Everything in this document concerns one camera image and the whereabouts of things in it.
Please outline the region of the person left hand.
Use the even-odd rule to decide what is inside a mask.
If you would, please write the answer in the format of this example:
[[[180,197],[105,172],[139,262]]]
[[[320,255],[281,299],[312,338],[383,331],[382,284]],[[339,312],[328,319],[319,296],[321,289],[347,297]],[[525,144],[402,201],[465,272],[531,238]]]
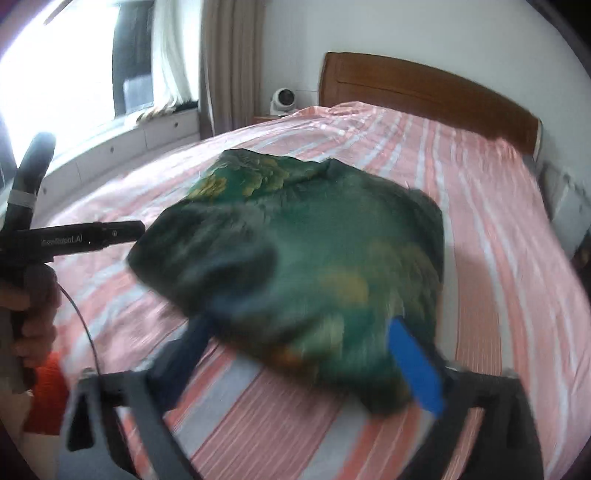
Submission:
[[[49,282],[48,293],[40,303],[33,304],[23,289],[1,282],[1,306],[24,312],[22,336],[14,341],[14,354],[26,368],[37,368],[49,357],[56,338],[54,319],[60,307],[60,290],[56,279]]]

